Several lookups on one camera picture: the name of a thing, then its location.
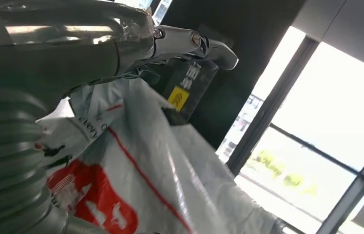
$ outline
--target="black panel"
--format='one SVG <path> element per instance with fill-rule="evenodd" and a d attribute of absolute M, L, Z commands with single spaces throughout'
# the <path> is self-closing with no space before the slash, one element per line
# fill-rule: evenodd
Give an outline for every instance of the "black panel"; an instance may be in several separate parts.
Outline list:
<path fill-rule="evenodd" d="M 190 118 L 215 148 L 250 95 L 304 0 L 173 0 L 162 24 L 197 30 L 200 24 L 233 41 L 238 66 L 221 71 Z"/>

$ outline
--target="plastic bag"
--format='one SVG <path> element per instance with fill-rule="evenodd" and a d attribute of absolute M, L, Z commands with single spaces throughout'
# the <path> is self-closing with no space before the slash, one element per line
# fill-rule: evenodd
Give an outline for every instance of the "plastic bag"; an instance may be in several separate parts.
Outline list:
<path fill-rule="evenodd" d="M 86 87 L 71 104 L 75 118 L 39 122 L 57 206 L 112 234 L 281 233 L 276 217 L 236 186 L 214 149 L 144 81 Z"/>

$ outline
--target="warning sticker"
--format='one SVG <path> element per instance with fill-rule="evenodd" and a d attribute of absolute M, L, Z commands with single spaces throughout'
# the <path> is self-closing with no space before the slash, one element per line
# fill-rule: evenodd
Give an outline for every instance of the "warning sticker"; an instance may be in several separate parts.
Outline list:
<path fill-rule="evenodd" d="M 188 97 L 189 97 L 188 91 L 176 86 L 173 89 L 172 94 L 170 94 L 168 102 L 172 104 L 179 112 L 182 109 Z"/>

